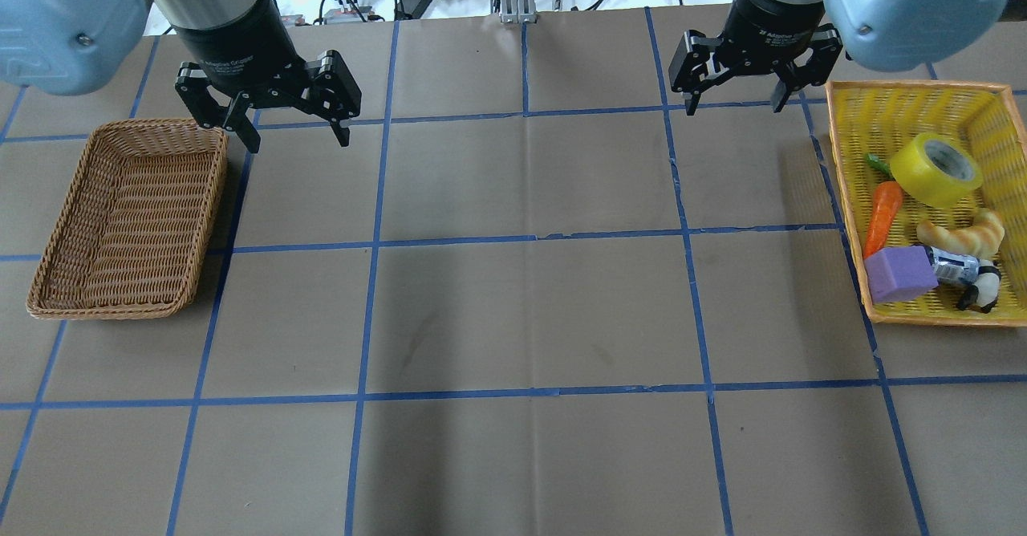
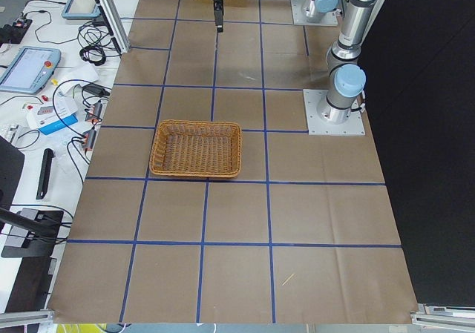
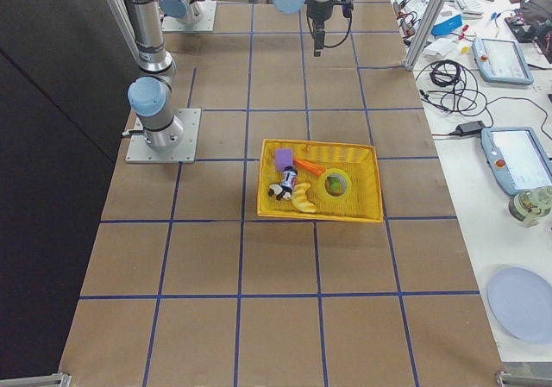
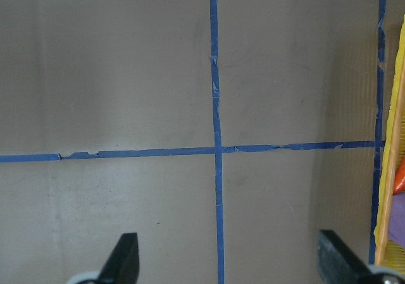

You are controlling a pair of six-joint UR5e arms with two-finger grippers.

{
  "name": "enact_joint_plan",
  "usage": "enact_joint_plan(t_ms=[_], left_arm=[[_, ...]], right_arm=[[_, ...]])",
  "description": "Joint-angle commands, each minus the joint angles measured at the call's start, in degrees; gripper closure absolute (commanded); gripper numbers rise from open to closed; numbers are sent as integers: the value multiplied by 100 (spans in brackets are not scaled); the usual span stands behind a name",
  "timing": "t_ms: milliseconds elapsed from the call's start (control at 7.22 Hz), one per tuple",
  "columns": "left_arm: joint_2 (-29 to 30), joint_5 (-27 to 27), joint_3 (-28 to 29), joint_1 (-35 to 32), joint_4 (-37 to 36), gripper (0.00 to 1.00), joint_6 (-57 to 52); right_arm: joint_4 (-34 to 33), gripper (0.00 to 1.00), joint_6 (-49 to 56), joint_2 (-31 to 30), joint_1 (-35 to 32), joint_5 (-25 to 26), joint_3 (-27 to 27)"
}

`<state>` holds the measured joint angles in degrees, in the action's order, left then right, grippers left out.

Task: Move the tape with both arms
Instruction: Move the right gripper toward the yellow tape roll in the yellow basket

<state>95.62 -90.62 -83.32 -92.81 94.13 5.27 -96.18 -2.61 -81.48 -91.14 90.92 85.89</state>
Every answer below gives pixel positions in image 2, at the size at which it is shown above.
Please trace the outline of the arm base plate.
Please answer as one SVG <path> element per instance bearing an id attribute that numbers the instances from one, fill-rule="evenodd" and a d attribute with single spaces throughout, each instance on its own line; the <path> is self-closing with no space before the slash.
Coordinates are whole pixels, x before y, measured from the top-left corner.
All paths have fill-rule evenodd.
<path id="1" fill-rule="evenodd" d="M 321 136 L 364 136 L 364 124 L 360 110 L 353 106 L 340 110 L 327 102 L 328 90 L 304 89 L 304 105 L 309 135 Z"/>
<path id="2" fill-rule="evenodd" d="M 338 0 L 290 0 L 294 25 L 336 27 Z"/>

